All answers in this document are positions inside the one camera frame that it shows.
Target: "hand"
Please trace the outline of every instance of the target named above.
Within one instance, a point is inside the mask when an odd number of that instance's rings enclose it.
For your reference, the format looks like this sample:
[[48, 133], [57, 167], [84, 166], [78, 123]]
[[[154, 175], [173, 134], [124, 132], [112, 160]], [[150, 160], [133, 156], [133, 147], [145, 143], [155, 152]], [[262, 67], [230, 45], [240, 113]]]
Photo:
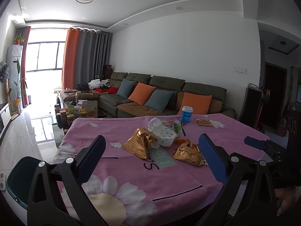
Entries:
[[277, 214], [280, 215], [290, 209], [296, 203], [296, 187], [275, 189], [276, 198], [283, 199]]

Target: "cup lid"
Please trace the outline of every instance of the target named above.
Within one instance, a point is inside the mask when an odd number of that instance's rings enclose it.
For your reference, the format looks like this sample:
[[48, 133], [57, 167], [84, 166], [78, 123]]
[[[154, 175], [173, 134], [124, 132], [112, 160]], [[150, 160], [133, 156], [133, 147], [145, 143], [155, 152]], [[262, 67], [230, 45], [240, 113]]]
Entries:
[[193, 108], [190, 106], [183, 106], [182, 111], [185, 112], [193, 112]]

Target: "sectional sofa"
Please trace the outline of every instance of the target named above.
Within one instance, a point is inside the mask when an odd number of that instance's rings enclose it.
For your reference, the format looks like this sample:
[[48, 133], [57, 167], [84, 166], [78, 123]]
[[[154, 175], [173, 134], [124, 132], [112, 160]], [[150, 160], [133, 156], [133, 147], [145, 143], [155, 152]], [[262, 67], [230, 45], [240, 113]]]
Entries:
[[181, 107], [184, 92], [198, 95], [212, 95], [208, 114], [222, 113], [231, 118], [236, 118], [235, 110], [225, 108], [226, 89], [217, 86], [205, 85], [201, 83], [185, 82], [185, 80], [164, 76], [153, 76], [147, 74], [114, 72], [109, 83], [111, 87], [120, 87], [123, 78], [135, 81], [134, 90], [138, 82], [147, 84], [156, 89], [163, 89], [172, 92], [166, 108], [163, 112], [139, 105], [129, 99], [125, 99], [117, 94], [102, 94], [98, 99], [98, 107], [104, 109], [118, 118], [132, 118], [147, 115], [176, 115]]

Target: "screw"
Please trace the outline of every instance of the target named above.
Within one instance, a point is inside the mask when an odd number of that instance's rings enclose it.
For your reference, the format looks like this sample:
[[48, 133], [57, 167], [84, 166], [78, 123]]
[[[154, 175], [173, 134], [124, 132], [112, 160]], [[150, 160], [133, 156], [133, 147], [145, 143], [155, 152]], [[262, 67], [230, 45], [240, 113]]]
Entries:
[[264, 167], [266, 165], [266, 162], [261, 160], [261, 161], [259, 161], [259, 164]]
[[233, 161], [233, 162], [238, 162], [239, 159], [238, 159], [238, 157], [236, 157], [236, 156], [232, 156], [232, 157], [231, 157], [231, 161]]
[[70, 164], [74, 161], [74, 159], [72, 157], [69, 157], [66, 159], [66, 163]]
[[45, 166], [45, 162], [44, 162], [44, 161], [41, 161], [41, 162], [39, 163], [39, 167], [43, 167], [43, 166]]

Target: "orange throw pillow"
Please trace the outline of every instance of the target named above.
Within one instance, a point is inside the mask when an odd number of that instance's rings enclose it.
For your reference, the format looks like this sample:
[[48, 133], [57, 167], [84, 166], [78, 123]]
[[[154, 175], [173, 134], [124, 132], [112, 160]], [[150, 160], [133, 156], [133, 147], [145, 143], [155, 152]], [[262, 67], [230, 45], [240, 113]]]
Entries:
[[152, 87], [139, 82], [128, 99], [140, 105], [144, 105], [150, 98], [153, 91], [155, 91], [155, 89], [156, 87]]
[[192, 93], [184, 93], [183, 101], [181, 108], [178, 112], [178, 115], [182, 114], [183, 106], [190, 106], [193, 108], [193, 114], [195, 115], [205, 115], [208, 112], [209, 105], [211, 102], [212, 96], [196, 95]]

